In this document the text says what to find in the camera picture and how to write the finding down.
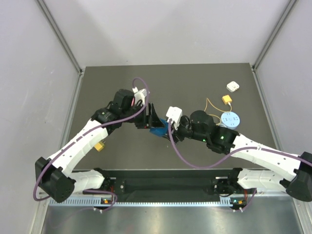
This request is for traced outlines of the blue cube socket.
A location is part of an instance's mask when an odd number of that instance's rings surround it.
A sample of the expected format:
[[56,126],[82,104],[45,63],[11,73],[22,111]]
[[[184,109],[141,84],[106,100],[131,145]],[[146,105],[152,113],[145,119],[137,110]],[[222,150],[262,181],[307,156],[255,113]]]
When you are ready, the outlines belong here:
[[154,127],[149,132],[155,136],[166,138],[168,136],[168,122],[165,119],[160,119],[163,127]]

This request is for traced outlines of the yellow plug adapter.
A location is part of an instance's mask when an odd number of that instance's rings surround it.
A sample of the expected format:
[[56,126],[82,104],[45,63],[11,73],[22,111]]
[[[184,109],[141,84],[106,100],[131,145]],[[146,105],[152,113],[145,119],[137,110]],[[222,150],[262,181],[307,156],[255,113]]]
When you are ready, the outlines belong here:
[[99,141],[98,143],[96,143],[96,144],[94,145],[94,148],[95,148],[98,152],[102,151],[102,150],[105,148],[105,141]]

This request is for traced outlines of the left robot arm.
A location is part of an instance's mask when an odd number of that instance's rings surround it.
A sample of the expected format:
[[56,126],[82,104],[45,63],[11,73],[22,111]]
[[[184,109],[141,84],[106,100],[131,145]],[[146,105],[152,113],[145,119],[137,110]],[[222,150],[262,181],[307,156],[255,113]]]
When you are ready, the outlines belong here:
[[96,110],[82,129],[54,154],[40,157],[35,162],[35,201],[41,201],[37,190],[42,189],[48,198],[57,203],[85,190],[109,191],[111,182],[101,169],[75,172],[78,163],[101,141],[122,124],[133,123],[140,129],[150,129],[152,118],[150,91],[147,88],[120,89],[107,106]]

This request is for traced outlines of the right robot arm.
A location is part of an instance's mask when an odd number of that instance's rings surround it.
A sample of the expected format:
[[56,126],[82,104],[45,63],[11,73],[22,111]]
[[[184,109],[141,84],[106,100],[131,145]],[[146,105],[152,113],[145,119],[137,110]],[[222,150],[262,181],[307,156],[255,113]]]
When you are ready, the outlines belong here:
[[247,138],[239,132],[214,123],[202,110],[190,117],[178,107],[166,113],[168,137],[173,145],[185,138],[206,144],[211,151],[243,159],[263,167],[262,170],[234,168],[228,175],[228,188],[233,193],[243,189],[264,189],[285,192],[304,202],[312,200],[312,155],[291,154],[273,149]]

